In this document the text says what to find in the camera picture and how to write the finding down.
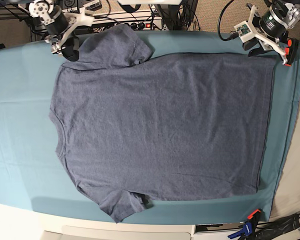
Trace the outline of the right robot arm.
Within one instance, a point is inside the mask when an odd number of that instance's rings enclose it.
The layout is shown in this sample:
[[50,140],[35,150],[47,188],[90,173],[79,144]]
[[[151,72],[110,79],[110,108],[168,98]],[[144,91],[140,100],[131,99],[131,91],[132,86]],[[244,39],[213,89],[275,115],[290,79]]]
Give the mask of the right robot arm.
[[51,45],[51,53],[71,62],[79,60],[79,38],[74,31],[81,26],[93,25],[95,16],[92,11],[81,7],[78,13],[63,12],[53,0],[7,0],[6,3],[14,6],[29,4],[29,15],[38,18],[48,33],[44,41]]

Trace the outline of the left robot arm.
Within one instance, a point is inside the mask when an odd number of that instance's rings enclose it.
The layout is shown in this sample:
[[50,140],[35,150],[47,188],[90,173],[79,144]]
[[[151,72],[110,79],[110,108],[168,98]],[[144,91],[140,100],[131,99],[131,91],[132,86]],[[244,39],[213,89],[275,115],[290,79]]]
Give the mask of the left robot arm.
[[250,10],[247,21],[235,26],[242,47],[255,57],[275,51],[283,65],[291,66],[297,56],[299,40],[289,38],[289,30],[300,21],[300,0],[265,1],[268,10],[260,15],[256,5],[248,3]]

